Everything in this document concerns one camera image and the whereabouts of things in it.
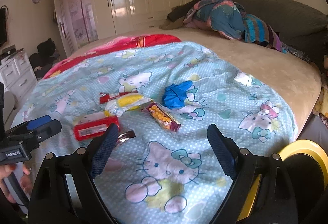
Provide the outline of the person left hand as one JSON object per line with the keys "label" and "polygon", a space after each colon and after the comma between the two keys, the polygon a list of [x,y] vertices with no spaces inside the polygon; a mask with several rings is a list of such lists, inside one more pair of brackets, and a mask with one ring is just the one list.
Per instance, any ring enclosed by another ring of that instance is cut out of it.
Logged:
{"label": "person left hand", "polygon": [[32,182],[31,170],[23,162],[1,164],[1,191],[12,204],[28,206]]}

